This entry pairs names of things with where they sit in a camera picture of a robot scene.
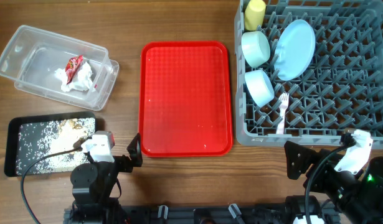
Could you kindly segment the white plastic fork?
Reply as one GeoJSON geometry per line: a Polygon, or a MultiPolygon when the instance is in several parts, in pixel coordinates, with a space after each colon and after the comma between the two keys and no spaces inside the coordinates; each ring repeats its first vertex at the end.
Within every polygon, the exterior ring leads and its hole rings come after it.
{"type": "Polygon", "coordinates": [[[289,98],[290,98],[289,93],[282,93],[279,97],[279,101],[280,101],[279,109],[280,109],[281,121],[278,123],[276,134],[284,134],[285,132],[285,114],[286,114],[286,110],[288,109],[289,98]]]}

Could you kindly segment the white napkin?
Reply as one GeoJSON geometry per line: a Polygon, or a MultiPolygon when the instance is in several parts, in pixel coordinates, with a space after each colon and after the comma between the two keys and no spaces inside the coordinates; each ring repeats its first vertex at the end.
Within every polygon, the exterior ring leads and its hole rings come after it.
{"type": "Polygon", "coordinates": [[[56,69],[55,76],[62,82],[60,88],[64,92],[70,92],[71,90],[87,91],[91,89],[93,84],[92,68],[88,62],[82,62],[69,84],[67,84],[67,75],[64,69],[56,69]]]}

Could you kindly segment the light blue bowl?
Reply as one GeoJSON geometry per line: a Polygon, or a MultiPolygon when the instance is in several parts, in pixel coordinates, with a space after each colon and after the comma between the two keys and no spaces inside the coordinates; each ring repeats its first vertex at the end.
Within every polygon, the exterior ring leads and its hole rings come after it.
{"type": "Polygon", "coordinates": [[[262,69],[245,73],[245,83],[247,89],[258,107],[264,107],[274,99],[273,85],[262,69]]]}

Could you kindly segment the red snack wrapper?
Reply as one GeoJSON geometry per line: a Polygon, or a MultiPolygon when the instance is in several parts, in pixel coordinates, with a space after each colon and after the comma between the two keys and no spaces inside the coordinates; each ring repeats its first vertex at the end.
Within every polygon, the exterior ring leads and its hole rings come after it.
{"type": "Polygon", "coordinates": [[[72,57],[69,59],[69,62],[67,63],[65,67],[65,73],[67,76],[67,82],[66,82],[67,85],[72,82],[82,62],[83,62],[83,55],[78,55],[76,57],[72,57]]]}

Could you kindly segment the light blue plate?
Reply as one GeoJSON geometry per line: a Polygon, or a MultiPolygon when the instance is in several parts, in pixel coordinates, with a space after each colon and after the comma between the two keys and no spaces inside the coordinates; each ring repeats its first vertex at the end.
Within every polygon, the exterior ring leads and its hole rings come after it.
{"type": "Polygon", "coordinates": [[[315,52],[316,37],[313,28],[302,19],[289,24],[280,36],[274,69],[278,78],[289,81],[299,77],[309,66],[315,52]]]}

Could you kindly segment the green bowl with food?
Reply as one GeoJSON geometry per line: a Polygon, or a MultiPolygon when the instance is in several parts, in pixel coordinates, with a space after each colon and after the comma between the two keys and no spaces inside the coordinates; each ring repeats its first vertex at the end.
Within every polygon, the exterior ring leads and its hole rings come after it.
{"type": "Polygon", "coordinates": [[[263,65],[270,58],[270,45],[261,31],[245,32],[242,35],[241,46],[244,58],[252,68],[263,65]]]}

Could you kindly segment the yellow plastic cup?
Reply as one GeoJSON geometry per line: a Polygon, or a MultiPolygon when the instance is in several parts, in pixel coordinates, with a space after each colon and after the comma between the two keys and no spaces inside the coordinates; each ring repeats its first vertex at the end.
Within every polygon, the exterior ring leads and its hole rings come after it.
{"type": "Polygon", "coordinates": [[[263,0],[250,0],[244,12],[244,26],[246,30],[257,30],[263,25],[266,11],[266,4],[263,0]]]}

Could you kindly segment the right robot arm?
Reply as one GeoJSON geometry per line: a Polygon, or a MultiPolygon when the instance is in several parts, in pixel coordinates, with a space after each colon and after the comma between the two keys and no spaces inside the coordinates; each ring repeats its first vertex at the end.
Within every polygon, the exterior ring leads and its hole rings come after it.
{"type": "Polygon", "coordinates": [[[316,152],[287,141],[284,148],[288,178],[307,177],[306,205],[310,193],[324,193],[352,223],[383,223],[383,156],[371,159],[366,170],[346,171],[335,168],[346,158],[339,153],[344,147],[316,152]]]}

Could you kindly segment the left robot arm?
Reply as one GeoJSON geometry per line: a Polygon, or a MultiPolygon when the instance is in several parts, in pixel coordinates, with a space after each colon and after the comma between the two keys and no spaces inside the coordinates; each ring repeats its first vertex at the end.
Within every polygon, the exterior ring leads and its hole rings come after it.
{"type": "Polygon", "coordinates": [[[114,156],[111,149],[115,140],[110,131],[97,131],[76,143],[88,162],[74,168],[70,181],[73,185],[72,207],[64,213],[64,223],[130,223],[131,219],[117,197],[111,197],[114,186],[121,187],[120,172],[131,173],[141,167],[141,135],[138,133],[126,150],[129,155],[114,156]]]}

